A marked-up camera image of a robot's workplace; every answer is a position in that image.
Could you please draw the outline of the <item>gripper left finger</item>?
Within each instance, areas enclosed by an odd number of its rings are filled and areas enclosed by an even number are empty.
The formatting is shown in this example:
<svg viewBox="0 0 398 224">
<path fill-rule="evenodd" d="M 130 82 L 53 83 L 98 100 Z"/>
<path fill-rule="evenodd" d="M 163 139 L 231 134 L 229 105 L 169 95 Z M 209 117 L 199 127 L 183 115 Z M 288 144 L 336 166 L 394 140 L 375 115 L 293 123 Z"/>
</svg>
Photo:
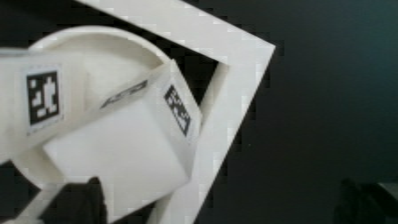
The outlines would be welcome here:
<svg viewBox="0 0 398 224">
<path fill-rule="evenodd" d="M 51 184 L 39 192 L 10 224 L 106 224 L 99 178 Z"/>
</svg>

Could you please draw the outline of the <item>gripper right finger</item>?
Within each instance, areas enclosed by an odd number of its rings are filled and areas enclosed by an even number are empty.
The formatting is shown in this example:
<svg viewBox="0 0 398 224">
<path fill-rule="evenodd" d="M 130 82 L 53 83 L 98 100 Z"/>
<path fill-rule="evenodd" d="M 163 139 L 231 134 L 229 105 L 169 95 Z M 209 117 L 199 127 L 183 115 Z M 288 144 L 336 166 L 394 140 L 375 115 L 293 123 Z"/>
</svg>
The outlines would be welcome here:
<svg viewBox="0 0 398 224">
<path fill-rule="evenodd" d="M 398 182 L 341 181 L 332 224 L 398 224 Z"/>
</svg>

